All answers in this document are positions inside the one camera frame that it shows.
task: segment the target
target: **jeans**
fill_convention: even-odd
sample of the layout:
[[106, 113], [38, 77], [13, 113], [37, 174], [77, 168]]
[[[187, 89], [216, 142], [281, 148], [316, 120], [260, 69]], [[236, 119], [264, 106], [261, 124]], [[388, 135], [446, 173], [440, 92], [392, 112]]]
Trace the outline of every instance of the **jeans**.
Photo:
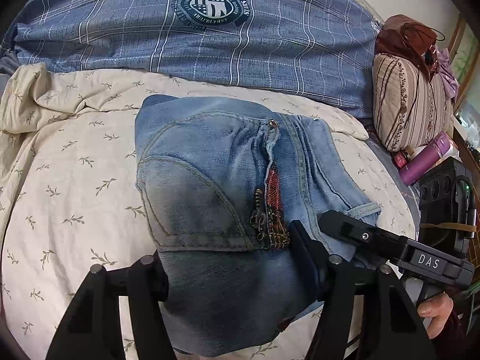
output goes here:
[[273, 169], [286, 225], [300, 220], [331, 254], [350, 260], [355, 247], [323, 234], [317, 214], [375, 225], [380, 212], [322, 120], [243, 100], [153, 95], [135, 120], [135, 147], [137, 188], [169, 276], [162, 314], [181, 351], [213, 357], [265, 344], [314, 302], [290, 250], [251, 222], [254, 191], [268, 191]]

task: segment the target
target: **metal rivet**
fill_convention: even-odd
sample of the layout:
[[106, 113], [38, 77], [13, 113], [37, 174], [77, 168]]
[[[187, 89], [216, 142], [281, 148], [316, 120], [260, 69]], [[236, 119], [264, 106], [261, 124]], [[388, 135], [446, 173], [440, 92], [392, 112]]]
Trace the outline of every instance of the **metal rivet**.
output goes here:
[[342, 263], [343, 259], [338, 254], [332, 254], [328, 258], [328, 261], [337, 266]]
[[151, 255], [147, 255], [147, 256], [143, 256], [141, 259], [140, 259], [140, 262], [144, 265], [144, 266], [149, 266], [151, 263], [153, 263], [153, 256]]
[[90, 267], [90, 273], [92, 273], [92, 274], [97, 274], [97, 273], [100, 272], [102, 269], [103, 269], [103, 267], [102, 267], [100, 264], [93, 264], [93, 265]]
[[392, 267], [387, 265], [387, 264], [382, 264], [380, 266], [380, 271], [383, 272], [384, 274], [390, 274], [392, 273]]

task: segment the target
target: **striped pillow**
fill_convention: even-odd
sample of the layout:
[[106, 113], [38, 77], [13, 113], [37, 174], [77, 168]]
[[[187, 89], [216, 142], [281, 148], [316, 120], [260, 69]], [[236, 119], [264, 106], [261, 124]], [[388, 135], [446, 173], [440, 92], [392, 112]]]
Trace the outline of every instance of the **striped pillow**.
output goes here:
[[453, 132], [453, 106], [439, 74], [428, 82], [406, 59], [378, 54], [373, 89], [373, 122], [387, 150], [415, 148], [442, 130]]

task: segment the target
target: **brown leather bag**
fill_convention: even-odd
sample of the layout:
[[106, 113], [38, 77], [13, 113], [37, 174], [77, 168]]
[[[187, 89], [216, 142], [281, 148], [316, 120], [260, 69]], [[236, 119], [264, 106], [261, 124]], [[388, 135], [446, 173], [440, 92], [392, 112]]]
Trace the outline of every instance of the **brown leather bag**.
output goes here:
[[437, 71], [437, 34], [405, 15], [389, 17], [375, 42], [375, 54], [390, 54], [414, 64], [430, 82]]

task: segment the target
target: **purple water bottle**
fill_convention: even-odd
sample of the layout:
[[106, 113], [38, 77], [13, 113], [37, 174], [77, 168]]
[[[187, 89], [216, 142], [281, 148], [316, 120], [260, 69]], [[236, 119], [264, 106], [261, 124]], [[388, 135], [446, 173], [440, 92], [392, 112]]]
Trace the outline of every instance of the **purple water bottle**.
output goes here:
[[417, 156], [400, 169], [400, 178], [405, 185], [412, 185], [425, 174], [448, 150], [450, 140], [440, 131]]

